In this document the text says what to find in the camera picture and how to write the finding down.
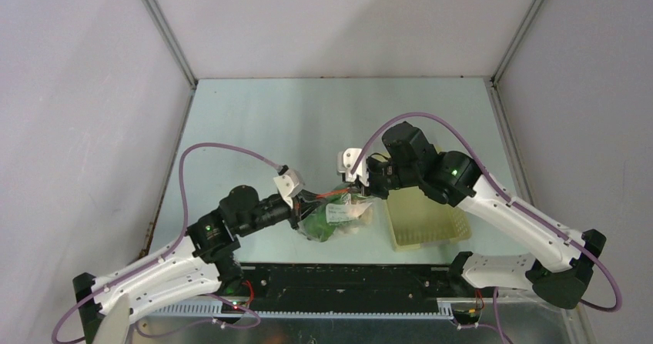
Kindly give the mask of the white oyster mushroom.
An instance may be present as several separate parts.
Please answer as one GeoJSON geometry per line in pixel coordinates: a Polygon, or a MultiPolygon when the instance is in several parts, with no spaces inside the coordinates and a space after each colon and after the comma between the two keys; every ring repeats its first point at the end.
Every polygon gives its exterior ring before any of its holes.
{"type": "Polygon", "coordinates": [[[372,202],[359,202],[357,204],[348,205],[347,210],[347,215],[350,215],[353,218],[337,226],[336,234],[338,236],[356,235],[360,231],[372,226],[374,221],[372,202]]]}

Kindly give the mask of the green bok choy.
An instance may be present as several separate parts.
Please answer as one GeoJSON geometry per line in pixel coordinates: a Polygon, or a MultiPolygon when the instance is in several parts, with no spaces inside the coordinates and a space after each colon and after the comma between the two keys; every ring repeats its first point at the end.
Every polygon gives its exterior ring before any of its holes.
{"type": "Polygon", "coordinates": [[[326,242],[338,228],[349,223],[342,218],[328,217],[327,206],[320,205],[300,223],[300,232],[310,241],[326,242]]]}

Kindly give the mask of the clear zip top bag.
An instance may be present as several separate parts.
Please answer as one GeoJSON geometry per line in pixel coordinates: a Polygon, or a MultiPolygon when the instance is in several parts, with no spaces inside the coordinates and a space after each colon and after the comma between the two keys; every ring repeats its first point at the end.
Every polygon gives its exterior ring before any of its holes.
{"type": "MultiPolygon", "coordinates": [[[[349,221],[353,218],[352,216],[347,215],[348,205],[357,204],[359,202],[372,202],[373,205],[375,203],[374,197],[364,196],[360,194],[356,189],[354,189],[351,184],[346,183],[338,185],[329,193],[320,194],[320,197],[317,198],[319,199],[319,206],[328,204],[326,208],[328,217],[332,217],[332,219],[342,218],[344,221],[349,221]]],[[[342,239],[343,237],[345,236],[338,236],[335,232],[334,235],[327,241],[342,239]]]]}

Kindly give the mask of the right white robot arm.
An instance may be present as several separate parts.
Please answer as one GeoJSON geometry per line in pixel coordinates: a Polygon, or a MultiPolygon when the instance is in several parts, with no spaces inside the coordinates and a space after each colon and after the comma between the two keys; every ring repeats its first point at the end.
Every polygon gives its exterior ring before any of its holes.
{"type": "Polygon", "coordinates": [[[573,309],[584,301],[606,242],[602,233],[579,232],[554,221],[512,196],[481,168],[479,160],[463,152],[438,151],[408,122],[384,125],[376,134],[388,158],[368,156],[367,146],[343,154],[345,181],[358,185],[364,195],[381,199],[392,190],[418,188],[430,200],[475,215],[527,249],[525,254],[504,256],[459,252],[448,269],[452,293],[524,290],[561,309],[573,309]]]}

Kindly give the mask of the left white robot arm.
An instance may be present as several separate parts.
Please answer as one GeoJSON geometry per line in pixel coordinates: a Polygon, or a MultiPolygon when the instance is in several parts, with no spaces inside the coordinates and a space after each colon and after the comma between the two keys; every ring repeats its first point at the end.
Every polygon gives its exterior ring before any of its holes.
{"type": "Polygon", "coordinates": [[[234,252],[239,238],[279,222],[293,229],[326,200],[306,190],[286,202],[279,194],[260,199],[251,186],[239,185],[217,209],[190,225],[180,240],[162,247],[118,272],[94,276],[87,272],[73,280],[86,342],[96,338],[104,319],[127,297],[127,323],[179,301],[215,293],[231,296],[245,281],[234,252]]]}

